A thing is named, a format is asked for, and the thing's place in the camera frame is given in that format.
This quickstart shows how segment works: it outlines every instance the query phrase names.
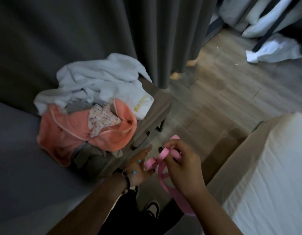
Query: dark garment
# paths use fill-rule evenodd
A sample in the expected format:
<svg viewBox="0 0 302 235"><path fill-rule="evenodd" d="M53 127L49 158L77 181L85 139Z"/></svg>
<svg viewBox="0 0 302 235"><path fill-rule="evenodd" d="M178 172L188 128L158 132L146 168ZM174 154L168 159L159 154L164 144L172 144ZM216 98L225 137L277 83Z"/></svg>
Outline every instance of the dark garment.
<svg viewBox="0 0 302 235"><path fill-rule="evenodd" d="M171 229L184 215L176 202L171 200L155 220L145 211L138 211L136 193L133 190L119 198L114 209L103 224L98 235L123 234L131 235L153 234L162 235Z"/></svg>

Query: bed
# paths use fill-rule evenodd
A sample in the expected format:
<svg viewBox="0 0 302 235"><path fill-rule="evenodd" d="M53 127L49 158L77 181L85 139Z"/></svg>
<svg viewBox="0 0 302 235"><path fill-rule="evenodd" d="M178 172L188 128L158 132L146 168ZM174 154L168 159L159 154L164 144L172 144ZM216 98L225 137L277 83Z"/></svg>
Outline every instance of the bed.
<svg viewBox="0 0 302 235"><path fill-rule="evenodd" d="M244 234L302 234L302 114L263 122L207 187ZM203 231L183 216L166 234Z"/></svg>

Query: spotted white cloth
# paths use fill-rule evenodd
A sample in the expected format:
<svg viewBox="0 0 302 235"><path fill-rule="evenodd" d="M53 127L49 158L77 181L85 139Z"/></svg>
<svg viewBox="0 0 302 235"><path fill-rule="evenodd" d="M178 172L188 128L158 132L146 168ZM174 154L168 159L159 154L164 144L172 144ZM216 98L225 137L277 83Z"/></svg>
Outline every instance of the spotted white cloth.
<svg viewBox="0 0 302 235"><path fill-rule="evenodd" d="M99 132L109 126L117 125L122 120L114 115L107 104L103 108L100 105L94 105L89 112L88 126L91 129L90 137L94 138Z"/></svg>

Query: black beaded bracelet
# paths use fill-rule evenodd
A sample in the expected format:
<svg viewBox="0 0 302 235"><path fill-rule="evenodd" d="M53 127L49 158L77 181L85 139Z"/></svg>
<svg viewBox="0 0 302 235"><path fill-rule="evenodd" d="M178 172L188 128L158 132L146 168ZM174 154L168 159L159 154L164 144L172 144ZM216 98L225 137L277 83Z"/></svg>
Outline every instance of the black beaded bracelet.
<svg viewBox="0 0 302 235"><path fill-rule="evenodd" d="M127 173L125 171L123 171L122 169L120 169L119 167L113 172L113 174L114 173L122 174L122 176L124 177L124 179L127 182L127 191L128 191L130 189L130 180L129 180L129 177L128 177Z"/></svg>

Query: metal bench leg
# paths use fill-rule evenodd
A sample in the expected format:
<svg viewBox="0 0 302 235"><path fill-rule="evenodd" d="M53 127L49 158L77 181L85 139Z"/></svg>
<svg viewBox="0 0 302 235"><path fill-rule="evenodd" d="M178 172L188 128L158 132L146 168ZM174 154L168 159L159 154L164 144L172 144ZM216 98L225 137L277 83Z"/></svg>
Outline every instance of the metal bench leg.
<svg viewBox="0 0 302 235"><path fill-rule="evenodd" d="M161 122L161 125L160 125L160 127L156 127L156 129L161 133L162 131L163 131L163 127L164 127L164 124L165 124L165 120L166 120L166 118L165 119L163 119L163 121Z"/></svg>

